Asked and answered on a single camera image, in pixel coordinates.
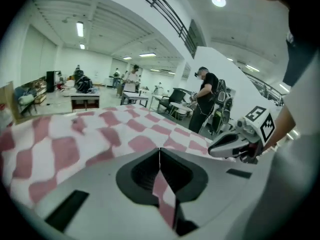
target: dark sleeve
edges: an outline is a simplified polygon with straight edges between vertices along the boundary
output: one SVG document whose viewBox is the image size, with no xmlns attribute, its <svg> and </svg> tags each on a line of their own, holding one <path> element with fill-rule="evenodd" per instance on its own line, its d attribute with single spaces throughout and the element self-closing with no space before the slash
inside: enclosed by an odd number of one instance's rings
<svg viewBox="0 0 320 240">
<path fill-rule="evenodd" d="M 218 85 L 218 78 L 212 73 L 206 74 L 204 85 L 207 85 L 207 84 L 212 85 L 212 89 L 215 90 Z"/>
</svg>

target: black t-shirt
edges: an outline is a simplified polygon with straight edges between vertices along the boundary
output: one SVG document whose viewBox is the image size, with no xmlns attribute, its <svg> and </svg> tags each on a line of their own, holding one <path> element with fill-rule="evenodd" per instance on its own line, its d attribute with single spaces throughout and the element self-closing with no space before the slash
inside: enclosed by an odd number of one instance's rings
<svg viewBox="0 0 320 240">
<path fill-rule="evenodd" d="M 300 0 L 290 1 L 289 29 L 293 40 L 287 41 L 289 61 L 283 82 L 291 87 L 320 47 L 319 21 L 315 16 L 318 9 L 318 0 L 308 0 L 306 4 L 301 4 Z"/>
<path fill-rule="evenodd" d="M 215 74 L 213 73 L 207 73 L 205 75 L 205 79 L 203 80 L 203 83 L 201 84 L 200 91 L 205 87 L 205 85 L 209 84 L 212 86 L 211 91 L 212 93 L 208 93 L 200 98 L 197 99 L 199 106 L 201 106 L 201 109 L 203 107 L 211 109 L 212 106 L 214 105 L 214 97 L 215 97 L 215 92 L 218 87 L 218 82 L 219 79 L 216 77 Z"/>
</svg>

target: black chair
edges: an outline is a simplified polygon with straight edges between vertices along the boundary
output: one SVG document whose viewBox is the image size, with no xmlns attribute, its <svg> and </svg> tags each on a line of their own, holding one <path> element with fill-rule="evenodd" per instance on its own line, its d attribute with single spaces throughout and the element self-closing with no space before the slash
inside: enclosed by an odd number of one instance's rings
<svg viewBox="0 0 320 240">
<path fill-rule="evenodd" d="M 170 111 L 172 108 L 172 105 L 170 105 L 171 102 L 175 102 L 175 103 L 181 103 L 184 96 L 186 95 L 186 93 L 182 90 L 178 90 L 178 89 L 174 89 L 173 93 L 171 94 L 171 96 L 169 98 L 165 98 L 163 97 L 160 102 L 159 105 L 156 109 L 157 113 L 159 112 L 159 106 L 162 105 L 166 108 L 166 110 Z"/>
</svg>

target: pillar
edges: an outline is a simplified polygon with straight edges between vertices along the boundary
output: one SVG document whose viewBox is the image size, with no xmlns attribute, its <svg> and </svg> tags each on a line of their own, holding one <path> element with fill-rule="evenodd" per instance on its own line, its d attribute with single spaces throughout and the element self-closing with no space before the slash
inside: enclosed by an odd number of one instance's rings
<svg viewBox="0 0 320 240">
<path fill-rule="evenodd" d="M 179 87 L 179 83 L 182 79 L 182 76 L 184 74 L 185 68 L 186 68 L 186 60 L 182 60 L 179 64 L 178 67 L 176 68 L 175 71 L 175 75 L 172 81 L 172 85 L 171 85 L 171 90 L 170 90 L 170 94 L 172 94 L 172 92 L 174 91 L 174 88 L 178 88 Z"/>
</svg>

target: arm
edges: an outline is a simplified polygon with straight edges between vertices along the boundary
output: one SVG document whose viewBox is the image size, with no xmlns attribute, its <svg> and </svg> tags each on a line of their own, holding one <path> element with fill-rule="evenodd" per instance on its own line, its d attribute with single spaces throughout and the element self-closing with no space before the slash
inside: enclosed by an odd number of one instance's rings
<svg viewBox="0 0 320 240">
<path fill-rule="evenodd" d="M 130 84 L 130 80 L 128 80 L 128 78 L 129 78 L 129 73 L 126 73 L 125 75 L 124 75 L 124 78 L 123 78 L 123 81 L 126 83 L 126 84 Z"/>
<path fill-rule="evenodd" d="M 207 84 L 204 86 L 204 88 L 197 93 L 196 97 L 197 97 L 197 98 L 200 98 L 200 97 L 205 96 L 205 95 L 207 95 L 207 94 L 209 94 L 209 93 L 212 93 L 211 89 L 212 89 L 212 85 L 209 84 L 209 83 L 207 83 Z"/>
<path fill-rule="evenodd" d="M 296 123 L 286 105 L 283 106 L 283 109 L 281 110 L 279 116 L 275 120 L 275 126 L 275 132 L 273 133 L 272 137 L 269 139 L 267 144 L 264 146 L 263 151 L 267 150 L 268 148 L 276 144 L 296 126 Z"/>
</svg>

